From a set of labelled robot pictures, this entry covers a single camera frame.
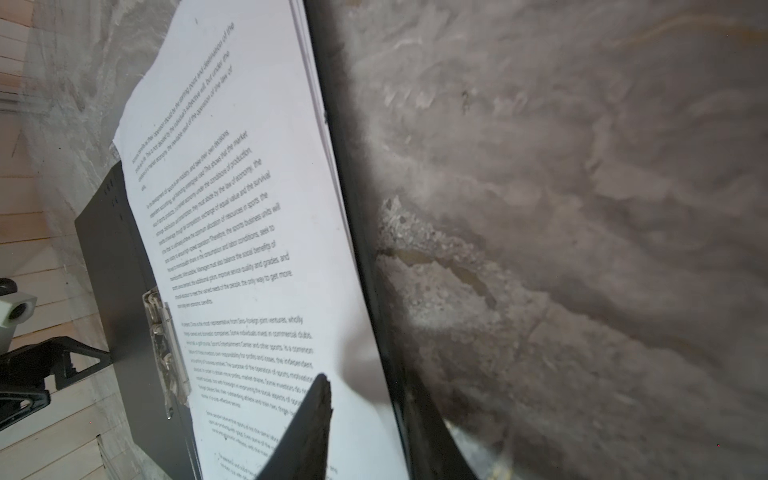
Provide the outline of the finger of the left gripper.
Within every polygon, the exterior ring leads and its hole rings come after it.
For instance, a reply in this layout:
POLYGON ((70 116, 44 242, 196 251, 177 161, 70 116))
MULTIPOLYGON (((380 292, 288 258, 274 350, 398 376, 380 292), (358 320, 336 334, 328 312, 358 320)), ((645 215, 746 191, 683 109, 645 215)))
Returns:
POLYGON ((43 391, 44 380, 53 375, 58 390, 67 388, 112 364, 109 352, 71 337, 59 336, 27 345, 1 356, 1 391, 43 391), (95 359, 88 368, 77 370, 72 356, 95 359))
POLYGON ((48 390, 12 388, 1 391, 1 424, 6 430, 24 418, 46 408, 51 402, 48 390))

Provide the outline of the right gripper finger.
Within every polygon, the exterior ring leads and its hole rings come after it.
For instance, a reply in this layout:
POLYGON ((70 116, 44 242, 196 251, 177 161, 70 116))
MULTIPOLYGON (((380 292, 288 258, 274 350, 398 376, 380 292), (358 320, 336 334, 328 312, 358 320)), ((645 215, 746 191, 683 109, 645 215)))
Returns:
POLYGON ((325 480, 332 418, 331 385, 318 374, 257 480, 325 480))

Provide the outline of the blue folder black inside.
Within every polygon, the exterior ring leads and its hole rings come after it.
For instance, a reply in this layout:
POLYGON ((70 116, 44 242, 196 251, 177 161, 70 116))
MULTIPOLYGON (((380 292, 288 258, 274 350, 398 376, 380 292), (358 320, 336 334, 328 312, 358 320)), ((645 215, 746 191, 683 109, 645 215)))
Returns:
MULTIPOLYGON (((364 218, 342 147, 336 101, 317 5, 303 1, 321 91, 352 235, 358 276, 384 369, 408 475, 404 479, 470 479, 459 451, 428 390, 400 360, 389 319, 377 297, 374 262, 364 218)), ((189 399, 191 386, 170 309, 162 299, 129 204, 122 161, 76 220, 97 306, 116 357, 116 374, 134 441, 174 479, 202 475, 189 399)))

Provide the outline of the printed paper sheet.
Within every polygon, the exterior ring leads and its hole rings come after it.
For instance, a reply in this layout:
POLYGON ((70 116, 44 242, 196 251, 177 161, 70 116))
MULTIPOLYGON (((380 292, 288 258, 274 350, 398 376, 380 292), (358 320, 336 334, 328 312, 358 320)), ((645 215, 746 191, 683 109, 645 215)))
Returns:
POLYGON ((326 477, 406 478, 289 1, 181 2, 114 143, 203 477, 255 477, 325 374, 326 477))

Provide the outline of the white paper sheets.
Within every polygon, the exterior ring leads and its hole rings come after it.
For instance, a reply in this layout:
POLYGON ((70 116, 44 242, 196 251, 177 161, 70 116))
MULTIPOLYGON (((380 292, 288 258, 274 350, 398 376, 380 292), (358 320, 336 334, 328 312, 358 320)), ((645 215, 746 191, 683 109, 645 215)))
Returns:
POLYGON ((342 223, 345 228, 348 243, 350 246, 353 246, 352 235, 350 232, 347 211, 343 199, 343 192, 335 158, 335 152, 331 139, 331 131, 328 124, 327 110, 325 108, 324 98, 321 91, 317 63, 315 60, 313 44, 310 36, 306 9, 303 1, 290 0, 289 3, 291 5, 292 16, 297 30, 301 55, 307 73, 310 94, 312 97, 312 104, 320 132, 321 143, 323 145, 324 154, 329 165, 330 174, 337 197, 337 203, 339 204, 339 209, 341 211, 342 223))

